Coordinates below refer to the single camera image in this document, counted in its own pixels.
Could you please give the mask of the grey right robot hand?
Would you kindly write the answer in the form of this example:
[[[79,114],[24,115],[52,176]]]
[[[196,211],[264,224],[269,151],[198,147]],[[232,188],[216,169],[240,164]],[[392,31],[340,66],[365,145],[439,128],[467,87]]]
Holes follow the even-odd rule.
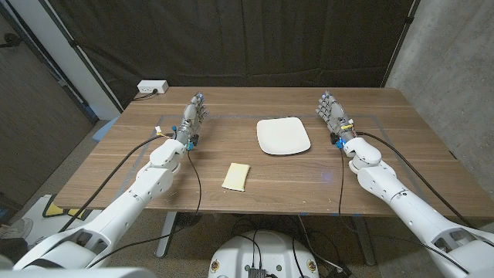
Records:
[[[356,137],[353,120],[348,117],[343,107],[329,90],[325,91],[318,102],[316,114],[326,123],[333,144],[338,141],[346,144]]]

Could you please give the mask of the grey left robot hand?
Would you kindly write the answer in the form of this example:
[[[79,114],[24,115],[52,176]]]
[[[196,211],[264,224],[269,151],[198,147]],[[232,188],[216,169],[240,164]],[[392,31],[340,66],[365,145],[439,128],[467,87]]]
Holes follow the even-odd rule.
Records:
[[[197,92],[184,109],[181,123],[177,127],[175,140],[187,144],[200,133],[202,122],[207,114],[204,97],[201,92]]]

